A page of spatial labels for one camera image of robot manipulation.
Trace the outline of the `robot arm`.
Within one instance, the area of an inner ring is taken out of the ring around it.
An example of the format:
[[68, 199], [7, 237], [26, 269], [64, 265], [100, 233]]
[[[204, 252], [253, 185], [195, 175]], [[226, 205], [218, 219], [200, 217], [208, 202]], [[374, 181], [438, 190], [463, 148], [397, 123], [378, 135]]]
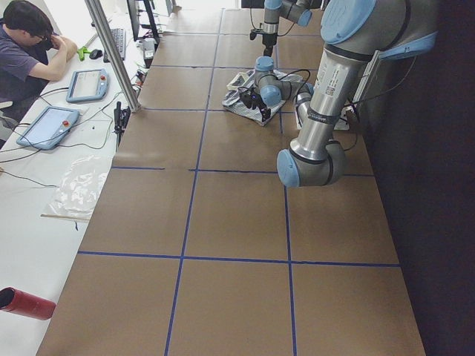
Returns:
[[[253, 21], [252, 8], [249, 8], [249, 18], [251, 30], [249, 38], [251, 41], [258, 36], [262, 39], [263, 55], [272, 57], [274, 46], [278, 37], [285, 36], [296, 24], [299, 27], [307, 27], [312, 19], [313, 10], [324, 9], [328, 1], [281, 1], [270, 0], [263, 2], [263, 21], [256, 25]], [[285, 19], [292, 24], [287, 32], [278, 32], [280, 20]]]
[[290, 97], [301, 121], [299, 135], [278, 153], [277, 170], [286, 187], [331, 185], [344, 173], [346, 157], [333, 130], [357, 79], [373, 54], [404, 59], [428, 52], [436, 39], [438, 1], [331, 1], [321, 20], [324, 50], [315, 85], [288, 82], [274, 73], [272, 49], [280, 19], [306, 26], [309, 1], [265, 1], [261, 34], [265, 51], [255, 63], [254, 84], [240, 93], [245, 105], [270, 108]]

